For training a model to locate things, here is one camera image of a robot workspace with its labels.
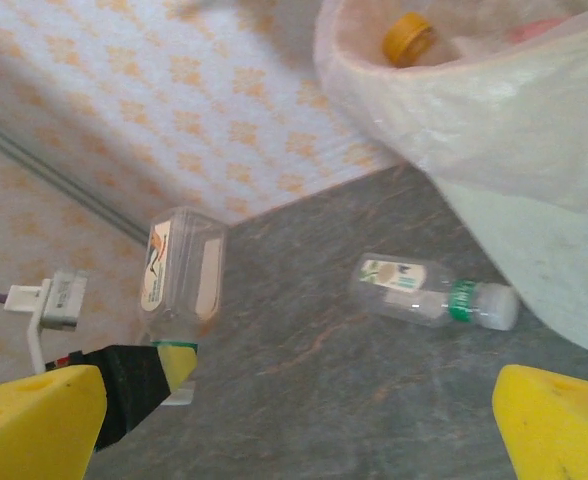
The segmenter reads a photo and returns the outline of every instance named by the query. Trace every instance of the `green bottle label band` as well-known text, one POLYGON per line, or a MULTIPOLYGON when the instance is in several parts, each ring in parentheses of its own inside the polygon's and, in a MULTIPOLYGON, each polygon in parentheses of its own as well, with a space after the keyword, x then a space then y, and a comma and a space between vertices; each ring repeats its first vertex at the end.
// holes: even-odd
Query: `green bottle label band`
POLYGON ((448 309, 451 317, 457 322, 469 323, 472 321, 472 300, 476 285, 476 282, 470 280, 454 282, 450 292, 448 309))
POLYGON ((193 348, 194 351, 198 353, 198 344, 197 343, 173 342, 173 341, 170 341, 170 340, 161 340, 160 342, 152 342, 152 345, 154 345, 155 347, 160 347, 160 346, 190 347, 190 348, 193 348))

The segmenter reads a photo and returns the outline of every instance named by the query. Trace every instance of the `white plastic bag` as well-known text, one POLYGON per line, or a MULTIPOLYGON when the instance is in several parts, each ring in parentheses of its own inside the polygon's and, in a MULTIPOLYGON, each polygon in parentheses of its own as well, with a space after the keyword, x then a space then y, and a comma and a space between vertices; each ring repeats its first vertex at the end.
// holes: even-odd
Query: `white plastic bag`
POLYGON ((588 0, 324 0, 315 61, 335 103, 435 178, 588 212, 588 0), (382 38, 411 10, 449 12, 438 19, 448 34, 487 50, 390 66, 382 38), (501 43, 562 16, 534 39, 501 43))

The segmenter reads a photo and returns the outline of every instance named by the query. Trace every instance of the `plastic bag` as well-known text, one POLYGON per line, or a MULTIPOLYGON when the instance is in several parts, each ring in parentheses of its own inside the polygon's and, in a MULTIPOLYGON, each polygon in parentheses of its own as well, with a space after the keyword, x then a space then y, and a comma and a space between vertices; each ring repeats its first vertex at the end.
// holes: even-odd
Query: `plastic bag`
POLYGON ((428 174, 588 212, 588 0, 325 0, 315 62, 331 100, 428 174), (408 11, 469 48, 392 67, 381 42, 408 11))

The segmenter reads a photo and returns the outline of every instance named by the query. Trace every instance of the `bottle cap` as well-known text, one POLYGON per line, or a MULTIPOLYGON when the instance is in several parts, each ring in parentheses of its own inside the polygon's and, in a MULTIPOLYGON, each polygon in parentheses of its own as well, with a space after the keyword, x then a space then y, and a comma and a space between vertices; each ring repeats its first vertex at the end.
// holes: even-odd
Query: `bottle cap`
POLYGON ((383 39, 383 53, 396 67, 411 67, 436 42, 432 26, 422 15, 410 12, 390 28, 383 39))
POLYGON ((494 330, 511 330, 516 324, 520 301, 511 287, 496 283, 479 285, 475 320, 494 330))

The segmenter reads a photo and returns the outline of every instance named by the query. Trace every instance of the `gray floor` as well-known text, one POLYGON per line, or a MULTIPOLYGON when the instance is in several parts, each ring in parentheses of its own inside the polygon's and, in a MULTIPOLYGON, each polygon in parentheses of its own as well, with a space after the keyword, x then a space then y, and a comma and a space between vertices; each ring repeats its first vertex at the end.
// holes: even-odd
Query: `gray floor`
POLYGON ((588 379, 588 352, 528 312, 508 333, 362 315, 346 288, 366 251, 501 279, 425 177, 397 173, 236 227, 194 403, 159 409, 87 478, 515 478, 491 409, 499 370, 588 379))

